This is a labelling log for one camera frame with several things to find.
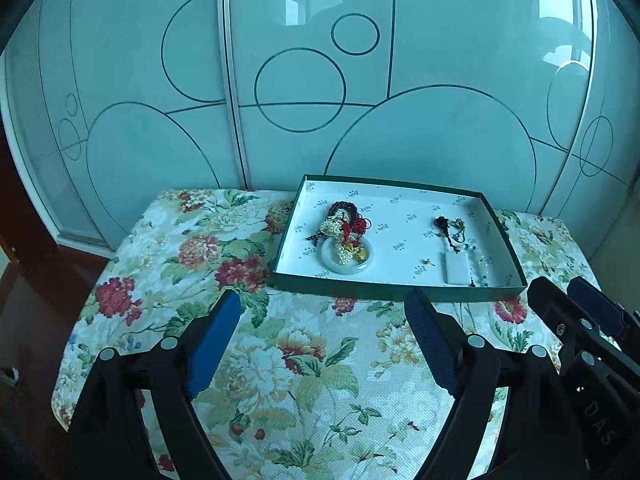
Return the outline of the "red knot cord gold pendant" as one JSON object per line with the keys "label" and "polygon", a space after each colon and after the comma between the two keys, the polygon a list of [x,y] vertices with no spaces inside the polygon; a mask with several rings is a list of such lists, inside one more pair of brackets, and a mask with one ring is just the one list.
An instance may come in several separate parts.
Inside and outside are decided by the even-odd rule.
{"label": "red knot cord gold pendant", "polygon": [[369,259],[370,252],[366,246],[360,244],[352,250],[352,255],[354,256],[356,261],[358,261],[359,263],[364,263]]}

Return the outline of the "white jade bangle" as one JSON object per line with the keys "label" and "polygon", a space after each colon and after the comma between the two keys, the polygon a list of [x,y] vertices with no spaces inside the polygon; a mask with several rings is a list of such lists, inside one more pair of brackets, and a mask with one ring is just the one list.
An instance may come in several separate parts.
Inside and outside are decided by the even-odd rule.
{"label": "white jade bangle", "polygon": [[370,252],[369,259],[364,263],[359,263],[355,260],[352,255],[354,248],[347,248],[335,238],[328,238],[322,243],[319,252],[320,260],[323,265],[333,273],[352,275],[363,272],[372,266],[374,248],[370,240],[365,236],[360,240],[360,244],[366,246]]}

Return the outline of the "red knot cord charm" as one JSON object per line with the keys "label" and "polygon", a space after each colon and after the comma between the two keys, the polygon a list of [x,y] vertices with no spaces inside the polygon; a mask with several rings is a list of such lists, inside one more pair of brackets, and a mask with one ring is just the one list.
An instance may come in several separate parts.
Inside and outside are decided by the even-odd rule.
{"label": "red knot cord charm", "polygon": [[360,246],[360,240],[370,229],[371,222],[361,214],[355,214],[349,220],[344,220],[341,227],[342,244],[351,248]]}

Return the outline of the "green jewelry box tray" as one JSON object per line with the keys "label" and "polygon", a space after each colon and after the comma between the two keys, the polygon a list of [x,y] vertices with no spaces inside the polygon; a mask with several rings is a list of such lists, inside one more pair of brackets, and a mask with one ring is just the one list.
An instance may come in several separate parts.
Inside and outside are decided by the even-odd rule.
{"label": "green jewelry box tray", "polygon": [[[374,248],[372,266],[342,275],[320,260],[328,238],[319,235],[329,216],[346,218],[334,204],[350,203],[371,222],[364,234]],[[445,283],[445,252],[466,252],[473,286]],[[426,266],[429,258],[434,266]],[[278,289],[358,299],[405,299],[413,287],[433,302],[510,300],[526,277],[506,231],[483,194],[456,188],[307,174],[297,190],[272,266]]]}

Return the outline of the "glass sliding wardrobe doors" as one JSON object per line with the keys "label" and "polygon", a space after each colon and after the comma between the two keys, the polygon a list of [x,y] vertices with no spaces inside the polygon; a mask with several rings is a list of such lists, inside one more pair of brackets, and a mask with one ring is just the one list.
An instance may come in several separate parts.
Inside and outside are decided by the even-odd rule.
{"label": "glass sliding wardrobe doors", "polygon": [[334,174],[481,192],[592,254],[639,177],[613,0],[34,0],[1,105],[54,235],[106,249],[168,188]]}

